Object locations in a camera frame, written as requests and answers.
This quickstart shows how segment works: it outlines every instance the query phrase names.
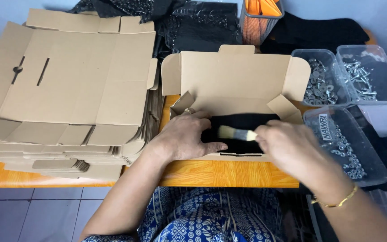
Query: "hand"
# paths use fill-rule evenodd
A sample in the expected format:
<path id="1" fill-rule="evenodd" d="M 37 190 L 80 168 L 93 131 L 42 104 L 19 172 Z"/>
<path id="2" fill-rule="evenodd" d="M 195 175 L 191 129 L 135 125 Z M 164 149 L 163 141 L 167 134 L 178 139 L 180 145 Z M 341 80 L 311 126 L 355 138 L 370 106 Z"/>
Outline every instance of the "hand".
<path id="1" fill-rule="evenodd" d="M 344 198 L 351 192 L 350 179 L 320 149 L 309 127 L 271 120 L 255 133 L 259 146 L 279 169 L 301 181 L 317 196 L 325 196 L 325 201 L 339 202 L 341 196 Z"/>
<path id="2" fill-rule="evenodd" d="M 147 148 L 165 162 L 198 158 L 219 150 L 228 149 L 222 142 L 201 142 L 201 133 L 210 129 L 210 114 L 207 112 L 195 112 L 193 108 L 189 112 L 171 119 L 164 129 L 148 145 Z"/>

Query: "label sticker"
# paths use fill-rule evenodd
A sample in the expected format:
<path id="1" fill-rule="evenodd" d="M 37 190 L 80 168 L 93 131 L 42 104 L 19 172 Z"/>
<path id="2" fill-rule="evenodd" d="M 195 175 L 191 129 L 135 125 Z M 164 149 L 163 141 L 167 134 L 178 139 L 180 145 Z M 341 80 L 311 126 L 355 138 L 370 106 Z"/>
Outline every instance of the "label sticker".
<path id="1" fill-rule="evenodd" d="M 323 140 L 331 140 L 331 133 L 328 127 L 328 115 L 327 114 L 319 114 L 319 125 L 320 125 L 320 134 L 322 134 Z"/>

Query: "clear plastic container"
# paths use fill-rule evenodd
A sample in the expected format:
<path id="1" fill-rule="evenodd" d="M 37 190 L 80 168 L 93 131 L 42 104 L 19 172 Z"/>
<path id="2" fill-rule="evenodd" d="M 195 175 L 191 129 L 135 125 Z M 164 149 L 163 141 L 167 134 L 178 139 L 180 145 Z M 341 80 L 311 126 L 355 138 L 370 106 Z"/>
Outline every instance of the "clear plastic container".
<path id="1" fill-rule="evenodd" d="M 384 166 L 383 162 L 380 160 L 373 146 L 369 142 L 368 138 L 365 136 L 361 127 L 356 122 L 352 114 L 347 111 L 345 108 L 341 107 L 322 107 L 318 109 L 308 110 L 304 113 L 304 123 L 314 130 L 320 129 L 318 127 L 318 120 L 320 114 L 326 114 L 328 120 L 331 119 L 332 122 L 338 125 L 338 129 L 341 130 L 341 134 L 345 136 L 347 141 L 350 143 L 350 146 L 353 149 L 353 154 L 356 155 L 356 158 L 359 160 L 359 163 L 362 165 L 366 175 L 361 179 L 354 179 L 353 181 L 359 187 L 365 186 L 375 186 L 387 182 L 387 169 Z M 316 136 L 321 139 L 321 135 L 315 132 Z M 327 151 L 339 150 L 338 146 L 333 143 L 333 145 L 328 147 L 323 147 Z M 350 164 L 348 157 L 342 157 L 336 155 L 335 153 L 329 153 L 337 162 L 343 166 L 344 164 Z"/>
<path id="2" fill-rule="evenodd" d="M 336 58 L 344 75 L 353 104 L 387 104 L 387 56 L 380 46 L 342 45 L 337 48 Z M 366 73 L 370 73 L 366 78 L 368 78 L 371 91 L 366 88 L 368 84 L 361 82 L 359 79 L 359 82 L 352 82 L 350 75 L 347 73 L 344 64 L 356 62 L 360 62 L 359 69 L 363 68 Z M 365 96 L 365 94 L 373 92 L 376 92 L 375 99 L 369 100 L 371 95 L 367 94 Z"/>
<path id="3" fill-rule="evenodd" d="M 321 49 L 298 49 L 292 52 L 293 57 L 303 58 L 306 61 L 310 59 L 316 59 L 320 61 L 323 66 L 327 68 L 325 72 L 325 81 L 328 84 L 332 84 L 334 86 L 334 90 L 332 92 L 337 95 L 338 99 L 335 104 L 309 104 L 304 100 L 302 103 L 306 106 L 311 107 L 323 107 L 323 106 L 336 106 L 336 107 L 346 107 L 350 104 L 350 95 L 347 89 L 347 85 L 344 83 L 344 76 L 341 73 L 340 66 L 337 62 L 337 59 L 334 53 L 329 50 L 321 50 Z M 309 84 L 312 85 L 310 90 L 313 90 L 315 84 L 311 84 L 309 80 Z"/>

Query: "paintbrush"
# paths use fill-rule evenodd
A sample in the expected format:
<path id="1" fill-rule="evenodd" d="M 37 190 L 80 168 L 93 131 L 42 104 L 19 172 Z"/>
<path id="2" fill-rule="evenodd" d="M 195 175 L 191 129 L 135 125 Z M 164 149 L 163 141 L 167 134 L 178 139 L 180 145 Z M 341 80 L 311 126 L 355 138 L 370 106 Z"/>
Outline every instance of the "paintbrush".
<path id="1" fill-rule="evenodd" d="M 218 137 L 222 139 L 252 141 L 256 136 L 258 135 L 251 130 L 239 130 L 225 125 L 220 126 L 218 130 Z"/>

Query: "gold bracelet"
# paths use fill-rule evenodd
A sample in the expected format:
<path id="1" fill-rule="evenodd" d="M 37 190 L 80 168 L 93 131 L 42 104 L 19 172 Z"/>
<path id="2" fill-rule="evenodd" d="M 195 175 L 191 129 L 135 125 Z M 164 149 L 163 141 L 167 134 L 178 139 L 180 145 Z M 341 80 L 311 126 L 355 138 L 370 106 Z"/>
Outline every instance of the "gold bracelet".
<path id="1" fill-rule="evenodd" d="M 325 206 L 325 207 L 341 207 L 346 200 L 349 200 L 351 197 L 353 197 L 355 195 L 357 190 L 358 190 L 358 186 L 354 185 L 353 191 L 345 199 L 343 199 L 343 201 L 341 201 L 339 204 L 330 204 L 330 205 L 323 204 L 319 200 L 317 200 L 316 196 L 314 196 L 314 199 L 311 201 L 311 204 L 319 203 L 320 205 Z"/>

